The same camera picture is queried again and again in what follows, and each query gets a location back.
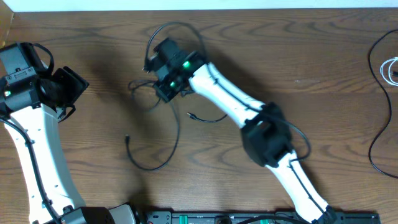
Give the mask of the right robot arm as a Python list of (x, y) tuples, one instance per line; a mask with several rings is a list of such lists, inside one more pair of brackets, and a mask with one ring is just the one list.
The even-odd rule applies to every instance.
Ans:
[(307, 223), (334, 223), (336, 215), (312, 185), (292, 144), (293, 124), (275, 103), (254, 99), (225, 78), (206, 54), (187, 53), (165, 39), (144, 59), (144, 70), (154, 72), (154, 87), (166, 102), (190, 86), (226, 113), (238, 126), (249, 158), (268, 168)]

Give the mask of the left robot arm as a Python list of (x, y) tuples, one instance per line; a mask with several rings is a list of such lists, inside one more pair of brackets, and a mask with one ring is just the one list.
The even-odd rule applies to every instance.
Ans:
[(88, 207), (72, 181), (58, 125), (75, 112), (89, 83), (68, 67), (45, 64), (40, 44), (1, 49), (1, 122), (17, 149), (29, 196), (30, 223), (137, 223), (132, 207)]

